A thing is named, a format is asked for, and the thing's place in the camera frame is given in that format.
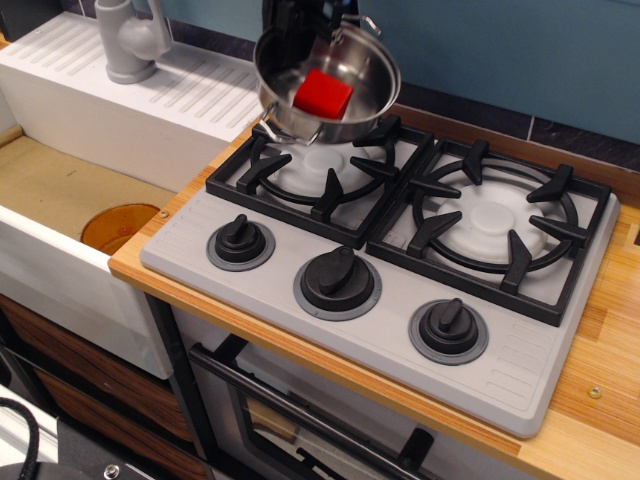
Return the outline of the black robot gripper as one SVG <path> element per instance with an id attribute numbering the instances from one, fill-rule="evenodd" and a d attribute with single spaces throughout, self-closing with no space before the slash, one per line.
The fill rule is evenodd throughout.
<path id="1" fill-rule="evenodd" d="M 263 1 L 262 27 L 271 34 L 269 72 L 306 60 L 317 37 L 330 40 L 343 19 L 358 14 L 356 0 Z"/>

